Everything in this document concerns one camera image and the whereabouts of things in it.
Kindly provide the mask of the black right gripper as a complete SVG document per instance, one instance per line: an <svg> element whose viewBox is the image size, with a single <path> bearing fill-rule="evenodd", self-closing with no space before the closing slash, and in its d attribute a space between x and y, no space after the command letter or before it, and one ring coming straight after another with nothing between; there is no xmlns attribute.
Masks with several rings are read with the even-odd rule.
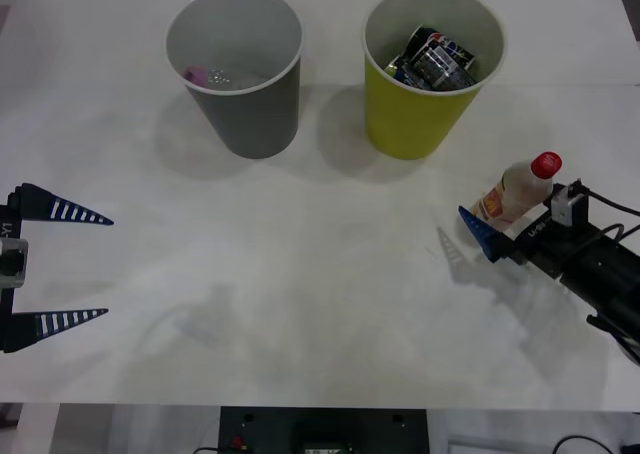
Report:
<svg viewBox="0 0 640 454"><path fill-rule="evenodd" d="M596 232L596 228L589 223L588 210L589 205L578 207L577 220L567 227L555 222L551 209L547 209L515 241L463 206L458 208L458 213L489 262L510 259L518 265L524 265L526 259L549 277L557 279L578 247Z"/></svg>

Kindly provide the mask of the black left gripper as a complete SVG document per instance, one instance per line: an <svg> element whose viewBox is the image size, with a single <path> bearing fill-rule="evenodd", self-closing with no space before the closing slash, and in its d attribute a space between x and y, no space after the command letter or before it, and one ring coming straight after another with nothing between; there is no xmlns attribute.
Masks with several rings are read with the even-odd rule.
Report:
<svg viewBox="0 0 640 454"><path fill-rule="evenodd" d="M8 196L8 206L28 221L104 226L114 224L106 216L29 183L15 188ZM21 234L21 220L9 207L1 206L1 239L19 238ZM20 351L109 312L108 309L98 308L12 314L13 300L14 289L2 288L0 328L1 351L4 353Z"/></svg>

